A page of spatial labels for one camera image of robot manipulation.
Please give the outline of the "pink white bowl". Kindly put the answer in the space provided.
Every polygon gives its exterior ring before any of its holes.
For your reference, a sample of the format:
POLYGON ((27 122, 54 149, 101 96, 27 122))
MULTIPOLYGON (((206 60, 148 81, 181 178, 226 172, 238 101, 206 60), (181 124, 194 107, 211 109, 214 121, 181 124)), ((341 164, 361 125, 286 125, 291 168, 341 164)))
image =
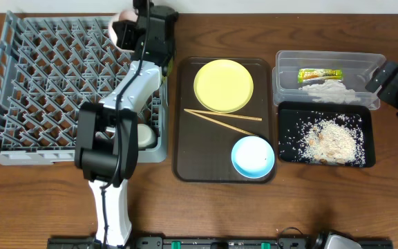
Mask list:
POLYGON ((126 52, 135 50, 135 44, 139 36, 136 29, 138 16, 132 10, 123 10, 111 17, 108 24, 108 35, 113 44, 126 52))

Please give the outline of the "small white green cup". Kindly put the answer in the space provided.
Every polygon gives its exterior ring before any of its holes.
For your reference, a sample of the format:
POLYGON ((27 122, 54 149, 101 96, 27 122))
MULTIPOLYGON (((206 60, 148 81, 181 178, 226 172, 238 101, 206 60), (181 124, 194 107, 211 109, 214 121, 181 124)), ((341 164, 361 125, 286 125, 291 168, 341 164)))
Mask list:
POLYGON ((145 150, 154 148, 157 143, 155 132, 147 124, 138 124, 138 148, 145 150))

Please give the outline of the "light blue bowl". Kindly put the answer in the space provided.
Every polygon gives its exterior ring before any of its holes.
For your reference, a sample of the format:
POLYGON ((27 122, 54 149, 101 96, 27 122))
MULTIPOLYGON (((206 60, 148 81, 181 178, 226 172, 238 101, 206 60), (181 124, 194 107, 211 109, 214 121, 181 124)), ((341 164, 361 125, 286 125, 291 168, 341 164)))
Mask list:
POLYGON ((246 136, 238 140, 231 150, 231 163, 242 176, 262 178, 274 169, 276 159, 272 146, 258 136, 246 136))

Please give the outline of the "green orange snack wrapper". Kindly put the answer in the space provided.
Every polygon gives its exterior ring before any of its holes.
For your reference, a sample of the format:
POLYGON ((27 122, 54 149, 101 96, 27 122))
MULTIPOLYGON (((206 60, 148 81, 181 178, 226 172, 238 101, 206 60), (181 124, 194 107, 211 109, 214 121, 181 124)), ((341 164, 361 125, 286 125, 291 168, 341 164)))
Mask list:
POLYGON ((301 68, 298 71, 298 83, 314 80, 342 80, 343 71, 340 69, 301 68))

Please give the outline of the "white tissue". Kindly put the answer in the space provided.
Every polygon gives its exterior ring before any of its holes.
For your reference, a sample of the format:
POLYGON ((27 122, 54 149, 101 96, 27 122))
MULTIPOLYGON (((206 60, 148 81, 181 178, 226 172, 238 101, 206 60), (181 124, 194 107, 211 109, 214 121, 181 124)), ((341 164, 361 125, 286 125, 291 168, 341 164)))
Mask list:
POLYGON ((349 104, 360 101, 353 89, 347 89, 338 80, 326 80, 322 84, 304 85, 299 90, 312 97, 313 102, 349 104))

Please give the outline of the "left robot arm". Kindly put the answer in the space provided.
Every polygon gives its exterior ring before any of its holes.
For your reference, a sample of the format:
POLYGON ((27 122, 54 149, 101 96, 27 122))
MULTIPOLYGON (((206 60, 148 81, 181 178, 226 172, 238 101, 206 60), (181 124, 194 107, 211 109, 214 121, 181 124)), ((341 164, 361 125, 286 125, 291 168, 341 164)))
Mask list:
POLYGON ((95 197, 97 248, 123 248, 129 240, 126 193, 140 151, 138 115, 171 72, 178 17, 169 6, 134 1, 108 25, 113 45, 132 54, 129 71, 105 98, 81 106, 74 159, 95 197))

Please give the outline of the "clear plastic waste bin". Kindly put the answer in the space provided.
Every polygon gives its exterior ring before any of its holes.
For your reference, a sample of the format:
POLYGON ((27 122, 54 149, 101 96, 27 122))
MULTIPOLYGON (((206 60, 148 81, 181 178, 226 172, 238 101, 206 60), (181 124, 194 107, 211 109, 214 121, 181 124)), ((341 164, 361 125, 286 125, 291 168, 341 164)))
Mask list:
POLYGON ((276 54, 276 67, 273 68, 273 101, 277 106, 285 101, 313 102, 306 92, 299 90, 304 85, 322 84, 326 80, 310 83, 298 83, 298 71, 301 68, 340 69, 342 82, 347 89, 353 89, 360 101, 351 102, 370 110, 377 110, 381 103, 375 93, 366 90, 376 69, 383 65, 386 58, 380 54, 351 53, 313 50, 281 50, 276 54))

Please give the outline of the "black waste tray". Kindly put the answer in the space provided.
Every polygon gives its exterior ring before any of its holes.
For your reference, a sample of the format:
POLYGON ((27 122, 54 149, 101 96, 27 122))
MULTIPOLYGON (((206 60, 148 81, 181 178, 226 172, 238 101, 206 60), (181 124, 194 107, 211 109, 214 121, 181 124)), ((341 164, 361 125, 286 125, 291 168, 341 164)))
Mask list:
POLYGON ((280 132, 287 125, 293 125, 298 118, 302 118, 311 111, 332 114, 354 114, 362 119, 362 130, 365 134, 366 165, 373 167, 376 163, 375 144, 372 132, 372 119, 368 108, 358 105, 323 104, 304 102, 283 102, 278 106, 278 140, 280 132))

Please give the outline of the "lower wooden chopstick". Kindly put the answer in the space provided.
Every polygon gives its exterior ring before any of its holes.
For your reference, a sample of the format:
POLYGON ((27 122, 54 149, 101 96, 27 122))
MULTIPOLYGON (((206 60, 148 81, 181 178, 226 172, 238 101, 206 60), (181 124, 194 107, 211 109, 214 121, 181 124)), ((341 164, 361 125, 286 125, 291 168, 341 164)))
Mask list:
POLYGON ((245 130, 243 130, 243 129, 240 129, 240 128, 238 128, 238 127, 232 126, 232 125, 230 125, 230 124, 227 124, 227 123, 224 123, 224 122, 221 122, 221 121, 218 121, 218 120, 214 120, 214 119, 209 118, 209 117, 207 117, 207 116, 203 116, 203 115, 201 115, 201 114, 199 114, 199 113, 194 113, 194 112, 192 112, 192 111, 186 111, 186 112, 187 112, 187 113, 190 113, 190 114, 192 114, 192 115, 194 115, 194 116, 197 116, 197 117, 199 117, 199 118, 202 118, 202 119, 204 119, 204 120, 207 120, 207 121, 210 121, 210 122, 212 122, 212 123, 215 123, 215 124, 217 124, 217 125, 220 125, 220 126, 222 126, 222 127, 226 127, 226 128, 228 128, 228 129, 231 129, 231 130, 234 130, 234 131, 243 133, 243 134, 245 134, 245 135, 248 135, 248 136, 257 136, 256 134, 251 133, 251 132, 249 132, 249 131, 245 131, 245 130))

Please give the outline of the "wooden chopstick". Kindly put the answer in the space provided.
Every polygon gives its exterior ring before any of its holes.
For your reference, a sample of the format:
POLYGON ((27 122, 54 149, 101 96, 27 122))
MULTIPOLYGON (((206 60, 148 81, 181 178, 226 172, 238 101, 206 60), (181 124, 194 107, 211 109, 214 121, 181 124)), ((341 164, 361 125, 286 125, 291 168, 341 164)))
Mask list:
POLYGON ((238 118, 238 119, 243 119, 243 120, 253 120, 253 121, 262 121, 262 118, 258 117, 252 117, 252 116, 242 116, 242 115, 236 115, 236 114, 229 114, 229 113, 218 113, 218 112, 213 112, 213 111, 203 111, 203 110, 195 110, 195 109, 184 109, 184 111, 191 112, 191 113, 197 113, 197 114, 207 114, 207 115, 212 115, 212 116, 223 116, 223 117, 228 117, 228 118, 238 118))
POLYGON ((215 124, 217 124, 217 125, 220 125, 220 126, 222 126, 222 127, 226 127, 226 128, 228 128, 228 129, 231 129, 231 130, 234 130, 234 131, 243 133, 243 134, 245 134, 245 135, 248 135, 248 136, 257 136, 256 134, 251 133, 251 132, 249 132, 249 131, 245 131, 245 130, 243 130, 243 129, 240 129, 240 128, 238 128, 238 127, 232 126, 232 125, 230 125, 230 124, 227 124, 227 123, 224 123, 224 122, 221 122, 221 121, 218 121, 218 120, 214 120, 214 119, 209 118, 209 117, 207 117, 207 116, 203 116, 203 115, 201 115, 201 114, 199 114, 199 113, 194 113, 194 112, 192 112, 192 111, 186 111, 186 112, 187 112, 187 113, 190 113, 190 114, 192 114, 192 115, 194 115, 194 116, 197 116, 197 117, 199 117, 199 118, 202 118, 202 119, 204 119, 204 120, 207 120, 207 121, 210 121, 210 122, 212 122, 212 123, 215 123, 215 124))

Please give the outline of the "grey plastic dish rack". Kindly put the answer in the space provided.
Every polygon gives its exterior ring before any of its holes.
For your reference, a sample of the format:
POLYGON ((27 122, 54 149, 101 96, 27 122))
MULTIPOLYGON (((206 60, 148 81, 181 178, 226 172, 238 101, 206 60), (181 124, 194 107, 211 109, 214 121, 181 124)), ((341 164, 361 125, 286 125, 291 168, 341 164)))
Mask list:
POLYGON ((137 57, 119 50, 110 17, 22 19, 8 12, 0 39, 0 164, 75 157, 80 107, 114 92, 137 57))

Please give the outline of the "upper wooden chopstick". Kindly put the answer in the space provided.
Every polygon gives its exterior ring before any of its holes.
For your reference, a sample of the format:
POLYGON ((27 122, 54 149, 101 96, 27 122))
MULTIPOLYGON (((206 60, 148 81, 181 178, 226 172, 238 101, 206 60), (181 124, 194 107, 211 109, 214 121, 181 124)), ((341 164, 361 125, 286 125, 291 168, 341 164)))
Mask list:
POLYGON ((212 116, 223 116, 223 117, 228 117, 228 118, 238 118, 238 119, 243 119, 243 120, 253 120, 253 121, 262 121, 262 118, 258 117, 252 117, 252 116, 242 116, 242 115, 236 115, 236 114, 229 114, 229 113, 218 113, 218 112, 213 112, 213 111, 203 111, 203 110, 195 110, 195 109, 184 109, 184 111, 191 112, 191 113, 197 113, 197 114, 207 114, 207 115, 212 115, 212 116))

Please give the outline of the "dark brown serving tray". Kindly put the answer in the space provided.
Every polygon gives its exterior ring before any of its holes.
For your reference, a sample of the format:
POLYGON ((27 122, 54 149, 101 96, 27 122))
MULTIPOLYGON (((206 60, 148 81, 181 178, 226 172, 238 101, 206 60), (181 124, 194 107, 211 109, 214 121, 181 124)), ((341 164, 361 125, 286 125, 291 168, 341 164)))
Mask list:
MULTIPOLYGON (((173 173, 185 182, 203 183, 253 183, 272 180, 274 168, 268 175, 250 179, 240 175, 231 163, 231 150, 245 134, 222 127, 184 111, 200 109, 193 90, 193 81, 199 69, 210 60, 206 57, 184 59, 178 67, 176 90, 176 118, 173 139, 173 173)), ((254 133, 269 143, 274 141, 272 104, 272 69, 260 58, 238 58, 254 80, 250 101, 236 115, 262 118, 262 121, 211 116, 229 125, 254 133)))

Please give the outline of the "spilled rice food scraps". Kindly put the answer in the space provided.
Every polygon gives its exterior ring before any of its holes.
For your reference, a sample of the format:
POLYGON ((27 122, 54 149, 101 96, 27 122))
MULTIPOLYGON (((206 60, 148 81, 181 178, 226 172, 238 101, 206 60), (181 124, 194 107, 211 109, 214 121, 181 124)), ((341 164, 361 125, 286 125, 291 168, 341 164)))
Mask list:
POLYGON ((279 156, 296 163, 366 165, 362 119, 354 114, 311 111, 280 132, 279 156))

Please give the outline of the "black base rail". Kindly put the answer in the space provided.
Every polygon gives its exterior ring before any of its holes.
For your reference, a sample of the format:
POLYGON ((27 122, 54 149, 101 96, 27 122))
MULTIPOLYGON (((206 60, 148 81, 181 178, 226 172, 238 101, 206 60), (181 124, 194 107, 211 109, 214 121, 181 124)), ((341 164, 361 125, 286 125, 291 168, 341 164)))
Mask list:
POLYGON ((302 234, 289 234, 275 239, 136 237, 123 247, 131 249, 394 248, 389 239, 355 240, 338 232, 321 232, 316 239, 302 234))

